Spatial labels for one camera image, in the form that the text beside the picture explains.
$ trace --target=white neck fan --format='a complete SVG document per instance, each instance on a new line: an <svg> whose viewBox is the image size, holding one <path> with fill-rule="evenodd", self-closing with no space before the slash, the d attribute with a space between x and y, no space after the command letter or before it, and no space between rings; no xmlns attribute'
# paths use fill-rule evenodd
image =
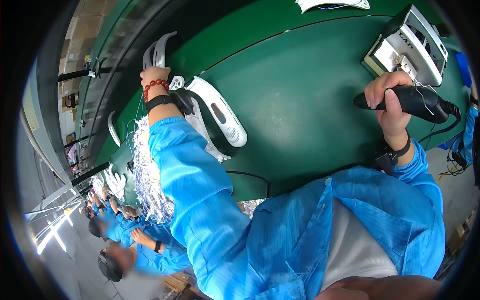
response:
<svg viewBox="0 0 480 300"><path fill-rule="evenodd" d="M345 6L351 6L360 8L362 10L369 10L370 4L367 0L343 0L343 1L322 1L322 0L297 0L295 1L300 8L301 13L305 13L307 10L317 7L322 10L331 10L335 8L341 8Z"/></svg>

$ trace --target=blue anti-static coat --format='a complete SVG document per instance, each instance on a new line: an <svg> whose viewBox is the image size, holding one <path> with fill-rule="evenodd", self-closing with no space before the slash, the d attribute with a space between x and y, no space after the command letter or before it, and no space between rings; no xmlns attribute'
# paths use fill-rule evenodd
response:
<svg viewBox="0 0 480 300"><path fill-rule="evenodd" d="M151 223L144 227L141 225L142 222L125 219L122 214L118 215L116 219L113 219L111 216L110 214L101 216L110 224L106 231L106 237L109 239L131 246L135 243L131 236L132 230L142 228L143 232L153 240L158 240L165 244L162 254L138 245L137 267L151 267L160 271L163 275L171 275L192 265L188 259L187 250L172 237L169 226Z"/></svg>
<svg viewBox="0 0 480 300"><path fill-rule="evenodd" d="M188 249L198 285L213 299L313 299L327 266L332 198L366 226L401 275L432 278L445 250L440 188L424 150L395 177L356 167L259 205L253 220L231 197L225 170L182 118L157 122L149 146L166 196L175 199L173 237Z"/></svg>
<svg viewBox="0 0 480 300"><path fill-rule="evenodd" d="M446 142L447 146L452 149L453 152L458 152L458 146L463 141L463 149L460 150L460 155L467 161L467 163L473 163L473 129L475 128L475 118L479 116L479 111L473 106L470 106L467 111L467 124L465 130Z"/></svg>

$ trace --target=white plastic part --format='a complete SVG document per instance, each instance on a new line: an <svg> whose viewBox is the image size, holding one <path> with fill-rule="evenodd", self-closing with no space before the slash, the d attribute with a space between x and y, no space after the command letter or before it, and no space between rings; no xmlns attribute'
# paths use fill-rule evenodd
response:
<svg viewBox="0 0 480 300"><path fill-rule="evenodd" d="M167 33L163 35L155 45L155 50L153 52L153 65L159 68L165 68L165 47L167 45L167 41L172 36L176 35L177 31L172 33Z"/></svg>
<svg viewBox="0 0 480 300"><path fill-rule="evenodd" d="M245 129L222 95L211 84L195 76L185 89L202 98L230 145L239 148L247 143Z"/></svg>
<svg viewBox="0 0 480 300"><path fill-rule="evenodd" d="M205 151L210 153L215 157L219 163L222 163L226 159L232 159L230 156L221 153L213 144L210 136L208 135L207 128L205 127L204 119L202 118L202 113L198 107L198 102L195 98L191 98L193 102L193 114L185 116L185 120L195 129L199 134L201 134L204 139L207 140L207 147Z"/></svg>
<svg viewBox="0 0 480 300"><path fill-rule="evenodd" d="M113 174L112 172L113 164L110 164L108 170L105 170L105 180L107 181L108 187L113 192L115 197L119 199L122 203L124 202L123 199L123 189L125 188L125 184L127 183L127 179L125 175L122 174L120 177L117 173Z"/></svg>
<svg viewBox="0 0 480 300"><path fill-rule="evenodd" d="M110 115L108 116L108 131L110 131L110 134L112 135L113 141L115 144L117 144L118 147L120 147L120 138L117 135L117 132L115 131L115 128L113 127L112 123L112 116L115 113L115 111L111 112Z"/></svg>
<svg viewBox="0 0 480 300"><path fill-rule="evenodd" d="M131 213L129 213L127 210L123 209L123 207L119 207L119 211L122 212L123 214L126 214L127 216L131 216L131 217L138 217L139 215L142 214L142 210L136 206L133 206L133 205L126 205L126 206L130 206L131 208L133 208L135 210L135 214L132 215Z"/></svg>
<svg viewBox="0 0 480 300"><path fill-rule="evenodd" d="M183 88L185 86L185 78L183 76L174 76L172 82L170 83L169 89L170 91L176 91L179 88Z"/></svg>
<svg viewBox="0 0 480 300"><path fill-rule="evenodd" d="M301 13L305 13L307 10L320 5L340 5L336 8L345 7L345 6L352 6L356 8L360 8L363 10L369 10L370 4L367 0L297 0L295 1L296 4L300 6Z"/></svg>
<svg viewBox="0 0 480 300"><path fill-rule="evenodd" d="M145 51L145 53L144 53L144 59L143 59L143 64L142 64L142 67L143 67L144 71L146 71L148 68L153 66L152 65L152 49L153 49L153 47L155 47L155 45L156 45L156 42L151 44L150 47L148 47L147 51Z"/></svg>

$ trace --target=hand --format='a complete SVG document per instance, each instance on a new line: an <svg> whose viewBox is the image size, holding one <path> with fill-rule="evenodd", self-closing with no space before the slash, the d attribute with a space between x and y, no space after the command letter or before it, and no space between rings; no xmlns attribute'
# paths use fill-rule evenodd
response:
<svg viewBox="0 0 480 300"><path fill-rule="evenodd" d="M384 131L385 138L405 134L405 128L410 122L411 115L404 113L395 92L389 90L397 85L413 85L406 72L384 73L365 88L365 97L368 105L375 109L385 97L387 110L377 110L377 120Z"/></svg>
<svg viewBox="0 0 480 300"><path fill-rule="evenodd" d="M107 196L108 196L108 187L104 186L102 188L102 198L103 198L104 201L107 200Z"/></svg>
<svg viewBox="0 0 480 300"><path fill-rule="evenodd" d="M140 228L135 228L134 230L132 230L130 235L135 242L152 250L155 250L156 241L154 241L151 237L144 233Z"/></svg>
<svg viewBox="0 0 480 300"><path fill-rule="evenodd" d="M134 210L133 208L131 208L130 206L123 206L122 207L123 210L125 210L127 213L131 214L132 216L135 216L137 215L137 211Z"/></svg>
<svg viewBox="0 0 480 300"><path fill-rule="evenodd" d="M156 81L157 79L167 81L170 71L171 69L169 67L166 67L165 69L150 67L146 71L140 73L140 77L142 78L142 82L140 82L140 84L145 89L147 85L150 85L152 81ZM151 100L159 95L167 95L167 91L161 84L157 84L150 88L148 91L148 100Z"/></svg>
<svg viewBox="0 0 480 300"><path fill-rule="evenodd" d="M406 72L384 73L382 77L375 79L365 88L365 98L372 109L375 109L385 98L386 110L376 111L377 120L384 131L385 141L394 151L399 151L407 143L411 143L405 128L412 116L402 111L398 97L391 90L397 85L413 85L413 82ZM414 155L415 147L411 146L406 154L398 158L397 166L406 166L412 161Z"/></svg>
<svg viewBox="0 0 480 300"><path fill-rule="evenodd" d="M102 203L100 202L100 198L98 197L97 194L93 195L93 202L98 206L100 207L102 205Z"/></svg>

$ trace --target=cardboard box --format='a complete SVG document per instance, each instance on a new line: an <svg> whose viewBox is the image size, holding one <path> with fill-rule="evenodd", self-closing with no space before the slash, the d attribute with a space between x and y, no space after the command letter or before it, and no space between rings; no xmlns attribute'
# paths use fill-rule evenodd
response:
<svg viewBox="0 0 480 300"><path fill-rule="evenodd" d="M70 134L65 138L65 140L67 141L67 144L70 144L71 142L75 141L75 134L74 133Z"/></svg>
<svg viewBox="0 0 480 300"><path fill-rule="evenodd" d="M477 217L477 211L478 211L478 207L479 205L475 205L475 207L473 208L472 212L470 213L470 215L468 216L468 218L465 220L465 224L467 225L468 229L470 231L473 230L473 225L475 223L475 218Z"/></svg>
<svg viewBox="0 0 480 300"><path fill-rule="evenodd" d="M61 50L60 59L64 59L67 57L69 46L70 46L70 39L66 39L65 42L63 42L63 48Z"/></svg>
<svg viewBox="0 0 480 300"><path fill-rule="evenodd" d="M68 96L62 97L61 99L61 109L62 112L73 110L78 105L78 93L70 94Z"/></svg>
<svg viewBox="0 0 480 300"><path fill-rule="evenodd" d="M65 35L65 39L71 39L73 32L75 31L75 27L77 26L78 16L74 16L70 20L70 24L68 25L67 34Z"/></svg>
<svg viewBox="0 0 480 300"><path fill-rule="evenodd" d="M81 15L78 17L72 39L95 38L98 34L100 18L100 16L92 15Z"/></svg>
<svg viewBox="0 0 480 300"><path fill-rule="evenodd" d="M63 95L67 96L80 91L81 78L75 78L63 82Z"/></svg>
<svg viewBox="0 0 480 300"><path fill-rule="evenodd" d="M102 15L105 2L106 0L88 0L82 9L82 14L90 14L94 16Z"/></svg>
<svg viewBox="0 0 480 300"><path fill-rule="evenodd" d="M67 63L67 59L61 59L60 60L60 65L59 65L59 75L62 75L65 73L65 66Z"/></svg>
<svg viewBox="0 0 480 300"><path fill-rule="evenodd" d="M77 122L77 108L72 109L72 119L73 122Z"/></svg>
<svg viewBox="0 0 480 300"><path fill-rule="evenodd" d="M89 55L94 43L94 38L73 39L68 49L67 63L82 60L86 55Z"/></svg>
<svg viewBox="0 0 480 300"><path fill-rule="evenodd" d="M81 71L83 69L84 69L84 58L82 57L80 60L67 62L65 64L65 72L63 74Z"/></svg>
<svg viewBox="0 0 480 300"><path fill-rule="evenodd" d="M463 228L463 225L457 226L455 232L448 240L448 247L450 248L452 254L455 254L458 250L460 250L460 248L462 248L466 237L467 235L465 234L465 229Z"/></svg>

